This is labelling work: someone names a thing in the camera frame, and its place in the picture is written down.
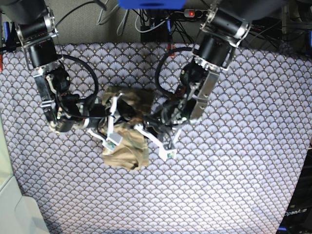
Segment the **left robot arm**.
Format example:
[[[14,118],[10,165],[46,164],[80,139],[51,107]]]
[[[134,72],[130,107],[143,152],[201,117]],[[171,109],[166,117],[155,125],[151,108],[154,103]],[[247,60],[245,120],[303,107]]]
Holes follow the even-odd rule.
[[[166,101],[153,114],[145,116],[143,124],[136,125],[135,129],[159,147],[158,155],[163,161],[176,157],[175,143],[181,127],[201,118],[220,71],[229,68],[252,22],[286,3],[285,0],[215,0],[198,32],[198,46],[172,49],[159,61],[155,83]],[[173,53],[187,51],[193,54],[193,58],[181,70],[181,83],[174,93],[165,90],[159,82],[162,65]]]

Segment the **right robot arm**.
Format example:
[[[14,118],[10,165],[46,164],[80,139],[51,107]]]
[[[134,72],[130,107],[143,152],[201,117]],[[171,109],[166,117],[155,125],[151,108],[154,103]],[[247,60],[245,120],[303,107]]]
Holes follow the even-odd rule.
[[[84,61],[56,52],[54,38],[58,36],[53,11],[43,0],[2,0],[1,11],[15,24],[29,69],[34,70],[34,80],[41,98],[41,108],[50,128],[57,133],[66,133],[72,128],[87,129],[100,139],[102,145],[113,151],[123,140],[114,130],[119,119],[126,120],[133,114],[124,112],[126,103],[122,93],[111,97],[108,104],[97,103],[98,78]],[[94,81],[94,91],[86,98],[72,94],[71,80],[63,59],[81,64]]]

